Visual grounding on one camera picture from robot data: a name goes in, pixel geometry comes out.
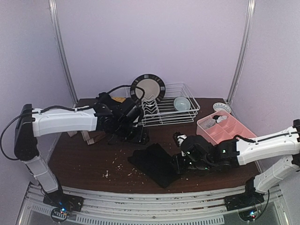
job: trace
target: dark brown tabletop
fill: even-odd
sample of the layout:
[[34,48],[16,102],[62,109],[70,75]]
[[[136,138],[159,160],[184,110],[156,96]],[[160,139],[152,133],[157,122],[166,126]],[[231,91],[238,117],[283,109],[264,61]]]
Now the dark brown tabletop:
[[[179,131],[195,135],[196,121],[213,113],[212,105],[224,100],[198,98],[197,102],[201,109],[193,123],[148,127],[150,142],[146,146],[159,143],[170,155],[180,153],[173,141],[173,134]],[[79,106],[92,103],[94,99],[81,99]],[[238,187],[259,173],[255,163],[229,172],[215,172],[202,177],[188,172],[163,189],[127,161],[127,157],[131,156],[134,150],[144,149],[145,145],[127,142],[114,142],[109,145],[108,138],[88,146],[80,133],[73,137],[69,137],[67,133],[61,135],[49,161],[49,167],[63,186],[116,193],[186,193]]]

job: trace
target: black and white object in tray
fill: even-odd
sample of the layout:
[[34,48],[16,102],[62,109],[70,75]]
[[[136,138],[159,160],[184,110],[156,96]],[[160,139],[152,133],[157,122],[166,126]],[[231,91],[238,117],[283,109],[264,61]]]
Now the black and white object in tray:
[[142,97],[143,92],[136,87],[145,90],[144,98],[149,99],[152,95],[156,102],[160,102],[165,96],[165,83],[154,74],[144,74],[133,81],[130,87],[130,96],[134,101]]

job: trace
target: light blue bowl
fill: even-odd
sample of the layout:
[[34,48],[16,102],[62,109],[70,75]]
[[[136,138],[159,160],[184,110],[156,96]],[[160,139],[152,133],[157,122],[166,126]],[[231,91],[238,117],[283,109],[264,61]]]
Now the light blue bowl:
[[177,111],[189,110],[191,108],[191,103],[185,97],[177,97],[174,100],[174,108]]

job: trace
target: bowl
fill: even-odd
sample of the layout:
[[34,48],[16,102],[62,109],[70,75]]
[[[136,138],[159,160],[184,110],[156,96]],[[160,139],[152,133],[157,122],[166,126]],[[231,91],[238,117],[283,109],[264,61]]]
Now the bowl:
[[191,103],[186,97],[177,97],[174,100],[174,108],[177,111],[189,110],[191,108]]
[[213,108],[215,110],[215,112],[217,111],[226,111],[228,113],[231,113],[231,108],[229,105],[224,104],[222,102],[217,102],[213,105]]

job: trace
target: pink tray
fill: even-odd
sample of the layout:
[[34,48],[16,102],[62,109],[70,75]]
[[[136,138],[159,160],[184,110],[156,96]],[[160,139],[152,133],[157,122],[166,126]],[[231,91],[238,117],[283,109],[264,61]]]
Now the pink tray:
[[[199,124],[201,124],[203,121],[207,120],[208,118],[213,118],[215,115],[228,116],[228,118],[218,124],[215,124],[207,130],[202,129],[202,127],[199,126]],[[219,144],[224,140],[232,139],[235,135],[241,135],[246,138],[256,137],[256,135],[253,134],[247,127],[245,127],[241,122],[225,111],[218,111],[198,120],[196,133],[204,137],[213,145]]]

